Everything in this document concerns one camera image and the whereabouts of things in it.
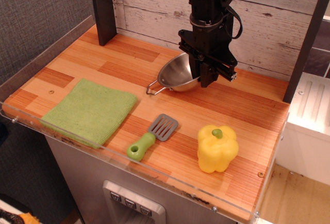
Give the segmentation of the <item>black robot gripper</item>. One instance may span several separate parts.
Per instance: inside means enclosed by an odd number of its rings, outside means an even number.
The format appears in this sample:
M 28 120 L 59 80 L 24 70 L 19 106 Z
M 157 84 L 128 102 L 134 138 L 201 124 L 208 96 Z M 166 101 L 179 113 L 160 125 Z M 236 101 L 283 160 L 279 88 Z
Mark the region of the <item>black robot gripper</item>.
M 201 87 L 206 88 L 222 76 L 229 81 L 237 77 L 237 60 L 229 50 L 233 37 L 234 16 L 225 15 L 213 23 L 190 16 L 192 30 L 180 30 L 179 48 L 189 55 L 193 79 L 200 77 Z

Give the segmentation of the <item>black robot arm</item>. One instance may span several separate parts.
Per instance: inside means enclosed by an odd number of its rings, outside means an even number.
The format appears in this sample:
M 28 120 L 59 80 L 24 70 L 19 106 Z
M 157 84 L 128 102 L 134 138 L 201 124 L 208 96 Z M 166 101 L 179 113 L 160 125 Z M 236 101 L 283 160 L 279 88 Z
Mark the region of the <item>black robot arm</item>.
M 192 30 L 180 30 L 179 48 L 189 55 L 193 78 L 206 88 L 222 76 L 229 81 L 237 77 L 237 60 L 229 50 L 233 39 L 234 19 L 239 19 L 230 6 L 233 0 L 189 0 Z

